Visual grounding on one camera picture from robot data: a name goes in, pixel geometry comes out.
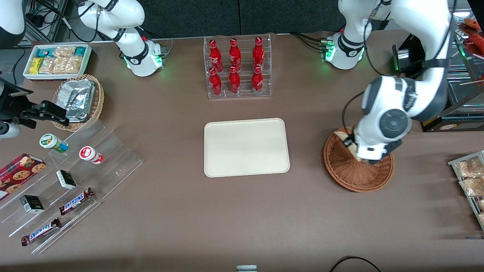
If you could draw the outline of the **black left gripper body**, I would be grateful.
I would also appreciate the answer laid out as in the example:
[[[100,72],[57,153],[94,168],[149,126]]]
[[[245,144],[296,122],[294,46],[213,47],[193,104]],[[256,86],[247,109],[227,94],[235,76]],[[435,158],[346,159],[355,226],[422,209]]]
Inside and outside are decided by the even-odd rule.
[[[392,141],[389,143],[383,143],[382,148],[380,150],[381,157],[389,156],[396,148],[400,147],[402,144],[402,140],[398,139],[397,141]]]

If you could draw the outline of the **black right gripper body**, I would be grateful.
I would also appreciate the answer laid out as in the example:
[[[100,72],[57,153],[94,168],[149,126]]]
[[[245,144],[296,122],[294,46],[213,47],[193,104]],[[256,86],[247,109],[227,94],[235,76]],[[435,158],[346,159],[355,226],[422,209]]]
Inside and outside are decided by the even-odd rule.
[[[3,121],[20,117],[25,111],[31,110],[32,103],[23,93],[22,88],[1,79],[0,118]]]

